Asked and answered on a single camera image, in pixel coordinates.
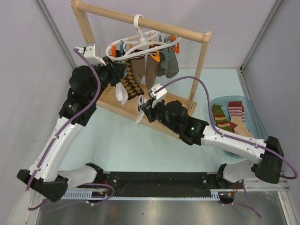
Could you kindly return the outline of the wooden drying rack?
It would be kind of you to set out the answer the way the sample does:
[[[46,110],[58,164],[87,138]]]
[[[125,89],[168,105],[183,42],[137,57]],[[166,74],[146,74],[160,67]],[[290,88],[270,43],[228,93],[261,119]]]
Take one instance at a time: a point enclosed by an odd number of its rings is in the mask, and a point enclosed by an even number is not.
[[[212,37],[211,31],[207,31],[206,34],[203,34],[200,32],[187,30],[181,27],[176,27],[169,24],[145,19],[142,18],[141,16],[137,16],[135,19],[135,16],[133,15],[105,9],[102,7],[97,7],[88,3],[84,3],[82,0],[71,0],[71,7],[76,16],[78,25],[87,44],[92,44],[92,42],[95,41],[95,38],[86,13],[92,13],[94,15],[103,16],[116,21],[137,25],[139,26],[139,28],[153,29],[154,31],[157,32],[160,31],[165,34],[175,35],[179,39],[183,38],[197,43],[201,43],[202,47],[199,55],[199,60],[196,66],[195,75],[194,77],[192,76],[192,79],[200,78],[204,66],[206,53]],[[188,100],[176,96],[174,94],[167,94],[165,88],[162,88],[162,90],[158,89],[157,91],[155,90],[154,92],[151,92],[150,94],[151,104],[149,104],[150,106],[146,106],[145,109],[146,110],[156,109],[157,106],[162,105],[161,103],[164,99],[168,101],[183,100],[183,103],[185,104],[182,103],[182,107],[183,105],[186,106],[187,113],[193,115],[196,106],[196,103],[194,102],[194,97],[198,87],[198,84],[196,83],[197,80],[194,80]],[[113,92],[111,90],[112,88],[109,88],[109,90],[104,92],[102,97],[100,97],[100,99],[97,101],[97,105],[113,113],[126,117],[128,119],[135,120],[138,116],[138,112],[134,112],[133,109],[137,109],[138,106],[137,105],[134,106],[133,103],[125,103],[124,106],[121,106],[121,103],[117,103],[117,100],[113,100],[113,96],[112,96]],[[167,131],[167,128],[163,128],[163,125],[159,125],[159,121],[149,123],[147,122],[146,117],[143,117],[141,120],[141,124],[148,126],[152,129],[155,129],[157,131],[160,131],[162,133],[165,133],[167,135],[174,136],[175,138],[179,138],[178,135],[173,134],[171,131]]]

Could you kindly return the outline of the white plastic clip hanger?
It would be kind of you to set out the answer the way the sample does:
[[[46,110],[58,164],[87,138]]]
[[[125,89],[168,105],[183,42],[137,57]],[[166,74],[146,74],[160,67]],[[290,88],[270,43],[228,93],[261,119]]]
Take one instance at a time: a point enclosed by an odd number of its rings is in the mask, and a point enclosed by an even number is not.
[[[150,52],[156,50],[161,50],[161,54],[163,54],[164,49],[172,48],[171,39],[166,39],[161,32],[156,30],[143,32],[138,24],[140,18],[143,18],[143,16],[135,15],[133,20],[133,26],[138,32],[137,35],[116,40],[107,46],[105,53],[111,60],[124,61],[143,55],[150,55]],[[116,46],[116,57],[111,56],[112,45]]]

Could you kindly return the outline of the olive orange striped sock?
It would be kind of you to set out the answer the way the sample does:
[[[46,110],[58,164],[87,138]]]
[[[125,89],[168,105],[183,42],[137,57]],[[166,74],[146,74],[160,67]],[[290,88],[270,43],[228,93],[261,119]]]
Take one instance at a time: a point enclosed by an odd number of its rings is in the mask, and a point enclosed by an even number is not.
[[[225,116],[221,105],[213,105],[212,113],[213,113],[213,117],[215,119],[216,125],[220,129],[234,133],[234,130],[232,129],[227,117]]]

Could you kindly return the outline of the white sock black stripes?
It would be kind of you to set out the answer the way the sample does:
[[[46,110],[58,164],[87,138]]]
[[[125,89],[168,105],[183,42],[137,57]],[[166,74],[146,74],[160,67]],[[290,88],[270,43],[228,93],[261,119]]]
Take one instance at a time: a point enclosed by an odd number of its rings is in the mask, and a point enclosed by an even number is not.
[[[143,95],[140,95],[138,98],[138,117],[135,120],[136,124],[140,123],[141,120],[143,119],[144,112],[143,110],[140,109],[140,106],[143,105],[144,103],[145,103],[145,98],[143,97]]]

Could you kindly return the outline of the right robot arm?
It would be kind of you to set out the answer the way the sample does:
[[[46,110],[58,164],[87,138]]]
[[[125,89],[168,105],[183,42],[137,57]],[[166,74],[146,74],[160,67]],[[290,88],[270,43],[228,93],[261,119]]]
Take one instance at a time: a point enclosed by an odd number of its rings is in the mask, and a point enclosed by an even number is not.
[[[279,183],[283,152],[277,138],[248,138],[221,130],[189,116],[187,109],[178,100],[165,103],[164,100],[140,99],[138,111],[150,123],[158,121],[188,145],[218,147],[244,158],[242,162],[220,166],[216,182],[221,188],[250,178],[271,184]]]

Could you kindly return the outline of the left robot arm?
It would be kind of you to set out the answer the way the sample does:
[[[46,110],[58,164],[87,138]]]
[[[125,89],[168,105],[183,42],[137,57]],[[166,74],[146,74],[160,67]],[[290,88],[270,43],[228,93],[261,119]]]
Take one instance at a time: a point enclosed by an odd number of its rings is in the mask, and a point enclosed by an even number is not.
[[[126,64],[104,57],[105,65],[76,67],[69,79],[67,99],[59,111],[55,129],[35,163],[18,172],[17,178],[27,187],[51,202],[57,202],[69,188],[103,184],[103,169],[86,163],[79,169],[60,171],[59,168],[73,141],[86,127],[96,111],[96,102],[108,86],[121,82]]]

